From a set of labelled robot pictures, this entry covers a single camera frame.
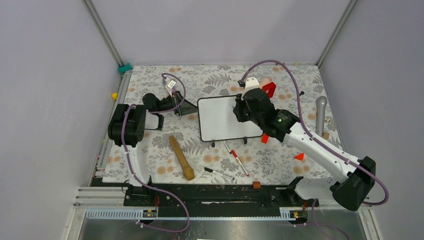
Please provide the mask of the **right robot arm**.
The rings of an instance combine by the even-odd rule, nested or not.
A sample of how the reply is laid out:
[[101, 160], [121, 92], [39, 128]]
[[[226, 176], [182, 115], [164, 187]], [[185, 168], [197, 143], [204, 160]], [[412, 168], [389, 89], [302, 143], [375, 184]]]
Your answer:
[[260, 88], [239, 93], [233, 113], [238, 122], [252, 122], [267, 136], [294, 147], [326, 169], [335, 179], [329, 187], [332, 198], [350, 211], [365, 202], [375, 185], [376, 162], [345, 153], [302, 125], [300, 118], [286, 109], [276, 109]]

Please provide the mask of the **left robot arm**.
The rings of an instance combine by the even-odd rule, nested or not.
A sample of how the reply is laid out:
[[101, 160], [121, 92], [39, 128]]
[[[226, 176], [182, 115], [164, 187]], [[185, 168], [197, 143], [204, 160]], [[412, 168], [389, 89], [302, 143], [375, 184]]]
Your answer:
[[141, 187], [136, 192], [136, 199], [144, 206], [152, 204], [155, 192], [143, 186], [151, 181], [145, 158], [142, 156], [141, 142], [145, 131], [161, 131], [164, 127], [165, 111], [171, 110], [182, 117], [198, 112], [198, 107], [186, 99], [180, 91], [159, 99], [153, 93], [142, 97], [142, 104], [120, 103], [116, 106], [108, 125], [107, 134], [111, 141], [120, 147], [129, 173], [128, 182], [134, 187]]

